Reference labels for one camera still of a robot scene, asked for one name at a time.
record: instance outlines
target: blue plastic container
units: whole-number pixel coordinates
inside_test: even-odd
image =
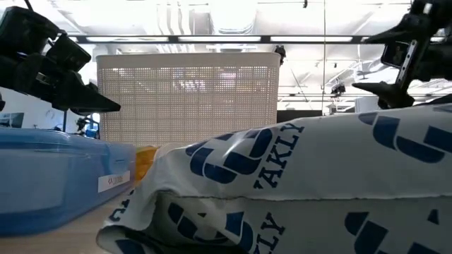
[[[0,128],[0,236],[55,229],[130,188],[133,145]]]

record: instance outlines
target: perforated white board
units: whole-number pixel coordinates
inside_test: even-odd
[[[121,105],[101,115],[101,137],[193,143],[274,124],[279,67],[274,53],[99,56],[99,92]]]

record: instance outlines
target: wooden table surface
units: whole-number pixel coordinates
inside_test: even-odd
[[[120,195],[59,229],[35,236],[0,238],[0,254],[104,254],[95,237],[103,221],[127,194]]]

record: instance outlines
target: hanging cable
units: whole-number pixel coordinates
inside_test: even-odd
[[[323,114],[323,97],[325,96],[325,69],[326,69],[326,0],[323,0],[323,87],[321,111]]]
[[[305,95],[304,92],[303,92],[302,86],[299,84],[298,79],[297,79],[297,76],[295,75],[294,71],[292,70],[292,67],[289,66],[289,68],[290,68],[290,72],[292,73],[292,75],[293,75],[293,77],[294,77],[294,79],[295,79],[295,82],[297,82],[297,85],[298,85],[298,88],[299,88],[300,92],[302,92],[302,95],[303,95],[304,99],[305,99],[306,102],[308,103],[308,106],[311,108],[311,110],[314,110],[314,109],[311,107],[311,103],[309,103],[308,98],[306,98],[306,95]]]
[[[33,7],[31,6],[30,1],[28,1],[28,0],[24,0],[24,1],[25,1],[25,4],[27,5],[28,10],[33,11]]]

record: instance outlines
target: white label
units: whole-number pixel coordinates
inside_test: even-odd
[[[109,190],[116,186],[120,186],[123,183],[130,181],[130,171],[124,172],[124,174],[112,174],[108,176],[101,176],[98,180],[97,192]]]

